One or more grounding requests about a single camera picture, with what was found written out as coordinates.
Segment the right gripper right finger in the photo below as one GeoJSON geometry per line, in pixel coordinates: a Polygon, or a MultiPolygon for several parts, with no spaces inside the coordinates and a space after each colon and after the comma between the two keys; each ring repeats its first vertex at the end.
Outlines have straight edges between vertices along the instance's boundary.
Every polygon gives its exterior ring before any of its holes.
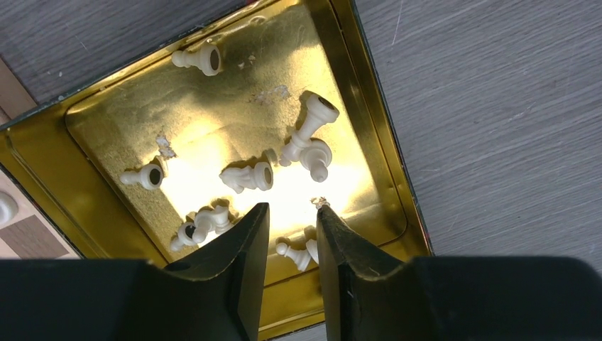
{"type": "Polygon", "coordinates": [[[328,340],[600,340],[601,277],[565,256],[400,261],[317,212],[328,340]]]}

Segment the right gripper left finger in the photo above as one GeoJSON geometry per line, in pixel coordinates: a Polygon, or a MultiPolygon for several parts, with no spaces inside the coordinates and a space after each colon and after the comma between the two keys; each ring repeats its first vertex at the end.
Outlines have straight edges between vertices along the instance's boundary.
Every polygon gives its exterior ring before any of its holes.
{"type": "Polygon", "coordinates": [[[1,262],[2,340],[256,340],[270,208],[160,268],[137,259],[1,262]]]}

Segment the wooden chess board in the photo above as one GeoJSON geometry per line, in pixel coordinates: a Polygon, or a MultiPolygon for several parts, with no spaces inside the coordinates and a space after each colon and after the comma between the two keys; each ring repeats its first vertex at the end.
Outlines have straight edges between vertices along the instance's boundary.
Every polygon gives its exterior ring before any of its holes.
{"type": "MultiPolygon", "coordinates": [[[[20,80],[1,61],[1,124],[36,106],[20,80]]],[[[1,224],[2,259],[79,259],[81,256],[26,197],[7,171],[1,171],[1,192],[18,203],[18,214],[1,224]]]]}

